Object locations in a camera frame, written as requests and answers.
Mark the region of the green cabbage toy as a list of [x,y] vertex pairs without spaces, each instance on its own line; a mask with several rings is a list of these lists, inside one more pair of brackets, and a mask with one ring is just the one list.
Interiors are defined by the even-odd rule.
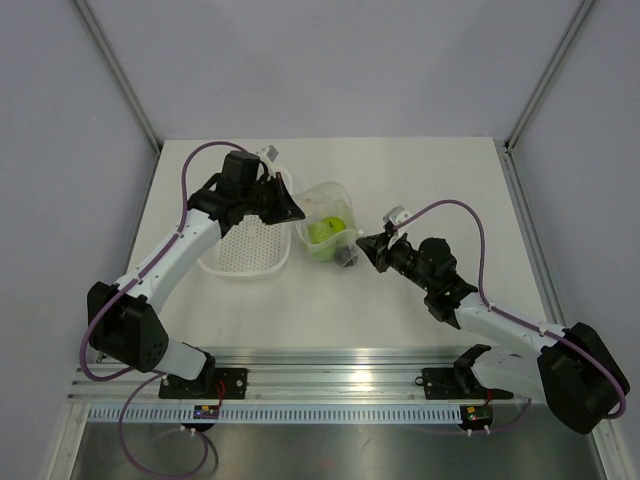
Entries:
[[318,262],[331,262],[336,249],[327,227],[321,221],[316,221],[308,225],[307,233],[310,244],[308,245],[309,256]]

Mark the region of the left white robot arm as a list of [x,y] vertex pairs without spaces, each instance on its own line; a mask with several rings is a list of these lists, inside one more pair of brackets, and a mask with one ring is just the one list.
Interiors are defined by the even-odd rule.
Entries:
[[91,287],[88,327],[79,351],[81,369],[89,379],[102,379],[87,363],[87,350],[93,348],[123,363],[126,372],[177,376],[195,398],[214,390],[210,356],[171,338],[159,313],[188,270],[245,217],[256,216],[265,225],[304,219],[274,167],[277,155],[272,146],[253,154],[233,145],[220,172],[197,191],[181,193],[179,222],[152,253],[114,283]]

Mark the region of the clear dotted zip bag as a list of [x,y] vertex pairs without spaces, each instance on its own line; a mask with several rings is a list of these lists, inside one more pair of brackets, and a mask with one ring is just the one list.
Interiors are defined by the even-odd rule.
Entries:
[[313,261],[350,268],[359,260],[357,225],[351,198],[337,182],[323,182],[294,196],[305,219],[296,224],[306,255]]

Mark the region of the dark round fruit toy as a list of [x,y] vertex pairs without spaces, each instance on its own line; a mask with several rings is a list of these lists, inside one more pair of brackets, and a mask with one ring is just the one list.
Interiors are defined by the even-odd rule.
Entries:
[[359,249],[354,244],[338,246],[333,255],[334,263],[341,268],[355,266],[359,259]]

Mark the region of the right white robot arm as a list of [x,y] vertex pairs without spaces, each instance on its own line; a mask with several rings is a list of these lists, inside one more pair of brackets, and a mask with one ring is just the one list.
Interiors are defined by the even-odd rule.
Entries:
[[441,373],[424,370],[427,398],[526,397],[545,404],[579,434],[625,412],[630,384],[590,326],[519,319],[490,305],[458,275],[443,239],[428,238],[414,248],[406,238],[394,241],[383,232],[356,244],[378,272],[392,269],[424,290],[424,303],[437,321],[486,340]]

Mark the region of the light green apple toy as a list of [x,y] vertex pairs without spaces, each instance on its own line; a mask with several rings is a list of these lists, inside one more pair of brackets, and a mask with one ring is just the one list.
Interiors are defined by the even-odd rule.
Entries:
[[347,229],[345,222],[336,216],[329,216],[322,219],[322,223],[327,227],[331,235],[335,235]]

